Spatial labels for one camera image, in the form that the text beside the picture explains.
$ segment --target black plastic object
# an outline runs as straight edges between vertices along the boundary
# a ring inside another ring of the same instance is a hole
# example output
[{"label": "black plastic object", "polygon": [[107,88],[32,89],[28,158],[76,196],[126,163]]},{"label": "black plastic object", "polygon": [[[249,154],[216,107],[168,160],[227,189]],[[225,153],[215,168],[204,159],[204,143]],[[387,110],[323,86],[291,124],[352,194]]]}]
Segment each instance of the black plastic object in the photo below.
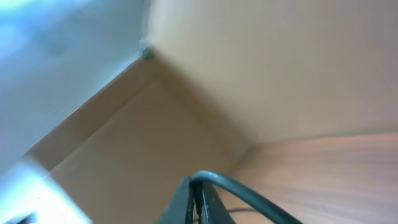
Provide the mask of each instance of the black plastic object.
[{"label": "black plastic object", "polygon": [[36,216],[34,213],[26,216],[15,217],[9,220],[5,224],[33,224],[36,223]]},{"label": "black plastic object", "polygon": [[192,224],[195,202],[199,224],[235,224],[212,185],[239,197],[276,224],[302,224],[292,215],[245,185],[223,174],[199,171],[184,177],[159,224]]}]

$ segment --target black cable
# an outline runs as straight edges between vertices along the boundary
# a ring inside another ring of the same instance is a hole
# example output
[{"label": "black cable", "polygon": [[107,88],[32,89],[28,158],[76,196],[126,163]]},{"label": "black cable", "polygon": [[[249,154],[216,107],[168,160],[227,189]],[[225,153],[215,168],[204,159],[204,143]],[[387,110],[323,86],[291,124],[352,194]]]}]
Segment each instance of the black cable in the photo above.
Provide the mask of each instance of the black cable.
[{"label": "black cable", "polygon": [[[232,209],[228,209],[228,213],[234,213],[234,212],[255,212],[255,213],[259,213],[259,211],[257,211],[254,208],[232,208]],[[196,223],[199,222],[198,218],[194,218],[192,220],[192,223]]]},{"label": "black cable", "polygon": [[209,182],[217,185],[239,197],[275,224],[302,224],[302,222],[298,221],[270,200],[223,174],[217,174],[211,171],[199,171],[192,177],[191,184],[195,186],[202,182]]}]

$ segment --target white wall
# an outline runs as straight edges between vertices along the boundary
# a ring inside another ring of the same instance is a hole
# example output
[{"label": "white wall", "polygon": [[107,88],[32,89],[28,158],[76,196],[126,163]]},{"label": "white wall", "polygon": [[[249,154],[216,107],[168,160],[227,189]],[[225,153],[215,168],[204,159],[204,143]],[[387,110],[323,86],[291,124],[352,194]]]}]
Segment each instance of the white wall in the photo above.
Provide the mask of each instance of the white wall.
[{"label": "white wall", "polygon": [[145,0],[35,2],[0,7],[0,170],[140,50]]},{"label": "white wall", "polygon": [[398,130],[398,2],[158,0],[150,43],[254,142]]},{"label": "white wall", "polygon": [[69,197],[31,161],[0,175],[0,223],[34,214],[40,224],[91,223]]}]

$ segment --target wood grain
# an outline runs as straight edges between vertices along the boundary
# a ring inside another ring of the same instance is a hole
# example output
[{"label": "wood grain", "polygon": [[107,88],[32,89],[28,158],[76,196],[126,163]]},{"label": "wood grain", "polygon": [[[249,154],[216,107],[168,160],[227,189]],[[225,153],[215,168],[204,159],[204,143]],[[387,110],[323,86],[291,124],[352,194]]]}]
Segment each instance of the wood grain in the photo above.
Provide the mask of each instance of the wood grain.
[{"label": "wood grain", "polygon": [[[234,177],[304,223],[397,223],[398,134],[323,138],[262,147]],[[230,194],[228,208],[246,207]],[[238,223],[269,223],[235,213]]]}]

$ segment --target white surface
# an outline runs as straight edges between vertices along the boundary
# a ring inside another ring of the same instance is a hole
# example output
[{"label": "white surface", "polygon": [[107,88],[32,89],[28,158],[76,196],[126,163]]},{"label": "white surface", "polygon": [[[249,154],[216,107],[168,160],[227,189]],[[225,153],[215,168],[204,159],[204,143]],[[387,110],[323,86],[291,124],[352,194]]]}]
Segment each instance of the white surface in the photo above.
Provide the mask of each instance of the white surface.
[{"label": "white surface", "polygon": [[0,0],[0,172],[136,59],[146,0]]},{"label": "white surface", "polygon": [[0,198],[0,223],[32,213],[39,224],[91,223],[54,182],[26,162],[0,176]]}]

